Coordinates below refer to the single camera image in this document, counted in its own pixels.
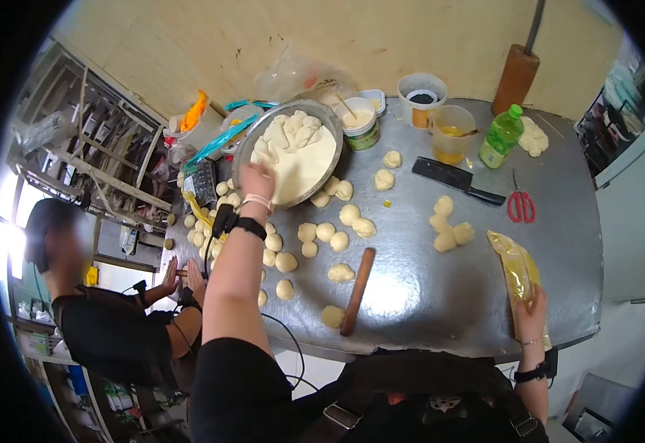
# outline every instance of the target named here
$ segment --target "plastic measuring cup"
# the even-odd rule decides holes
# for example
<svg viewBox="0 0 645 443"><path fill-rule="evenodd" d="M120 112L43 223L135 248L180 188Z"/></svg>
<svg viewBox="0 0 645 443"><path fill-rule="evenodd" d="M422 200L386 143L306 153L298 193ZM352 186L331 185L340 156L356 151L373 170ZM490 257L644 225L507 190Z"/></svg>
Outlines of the plastic measuring cup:
<svg viewBox="0 0 645 443"><path fill-rule="evenodd" d="M475 119L460 106L440 106L428 118L428 128L433 135L433 156L445 164L459 164L465 158L475 135L458 137L476 128Z"/></svg>

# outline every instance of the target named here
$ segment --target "cleaver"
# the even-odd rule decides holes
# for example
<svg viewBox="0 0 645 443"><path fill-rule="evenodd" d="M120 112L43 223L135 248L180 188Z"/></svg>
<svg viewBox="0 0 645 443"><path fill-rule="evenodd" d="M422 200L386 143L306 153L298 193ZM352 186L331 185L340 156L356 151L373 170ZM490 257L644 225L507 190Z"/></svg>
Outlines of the cleaver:
<svg viewBox="0 0 645 443"><path fill-rule="evenodd" d="M463 171L460 168L449 164L438 162L437 160L426 157L417 157L411 169L416 175L426 177L427 179L441 182L451 188L459 189L471 196L485 201L491 205L502 206L506 197L498 196L496 193L485 192L484 190L475 189L470 186L473 181L473 174Z"/></svg>

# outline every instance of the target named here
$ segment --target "wooden rolling pin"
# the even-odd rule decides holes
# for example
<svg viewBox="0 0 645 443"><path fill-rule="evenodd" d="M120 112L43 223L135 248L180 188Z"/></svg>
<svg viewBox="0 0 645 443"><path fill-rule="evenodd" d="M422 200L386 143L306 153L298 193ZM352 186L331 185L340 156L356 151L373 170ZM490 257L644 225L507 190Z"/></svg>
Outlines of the wooden rolling pin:
<svg viewBox="0 0 645 443"><path fill-rule="evenodd" d="M359 305L362 303L362 295L364 294L366 282L369 279L369 272L371 271L371 264L374 262L375 254L376 251L368 247L362 255L362 263L359 265L357 278L354 280L352 297L349 298L345 319L342 321L342 326L339 329L339 334L343 337L349 337L354 331L354 324L357 322L357 312L359 311Z"/></svg>

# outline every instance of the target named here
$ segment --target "plastic bag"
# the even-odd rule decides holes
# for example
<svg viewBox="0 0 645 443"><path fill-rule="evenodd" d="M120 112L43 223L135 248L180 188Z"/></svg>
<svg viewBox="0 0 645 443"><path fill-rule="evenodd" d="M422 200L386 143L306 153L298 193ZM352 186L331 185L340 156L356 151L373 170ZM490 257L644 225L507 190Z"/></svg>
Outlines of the plastic bag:
<svg viewBox="0 0 645 443"><path fill-rule="evenodd" d="M493 245L493 249L502 259L504 281L507 283L507 295L510 297L510 307L512 308L514 338L519 340L517 337L517 304L524 303L529 308L530 303L534 301L534 284L541 284L539 268L531 259L530 253L507 235L491 230L488 230L486 235L490 244ZM546 324L541 341L545 351L551 349L551 340Z"/></svg>
<svg viewBox="0 0 645 443"><path fill-rule="evenodd" d="M344 99L357 94L354 80L345 71L297 53L290 45L273 66L256 76L254 87L266 100L312 99L330 107L339 103L336 93Z"/></svg>
<svg viewBox="0 0 645 443"><path fill-rule="evenodd" d="M66 112L58 111L23 130L16 131L15 135L23 154L27 154L49 142L60 145L66 139L77 135L77 129Z"/></svg>

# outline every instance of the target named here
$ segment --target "black shirt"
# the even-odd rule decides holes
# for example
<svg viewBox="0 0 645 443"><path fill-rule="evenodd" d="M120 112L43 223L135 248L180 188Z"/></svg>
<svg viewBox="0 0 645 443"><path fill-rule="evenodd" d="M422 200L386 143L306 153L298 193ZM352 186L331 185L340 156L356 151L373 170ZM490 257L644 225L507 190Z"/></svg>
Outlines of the black shirt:
<svg viewBox="0 0 645 443"><path fill-rule="evenodd" d="M70 295L52 302L72 359L110 381L176 388L163 315L145 315L132 296L100 288L100 297ZM105 303L104 297L115 303Z"/></svg>

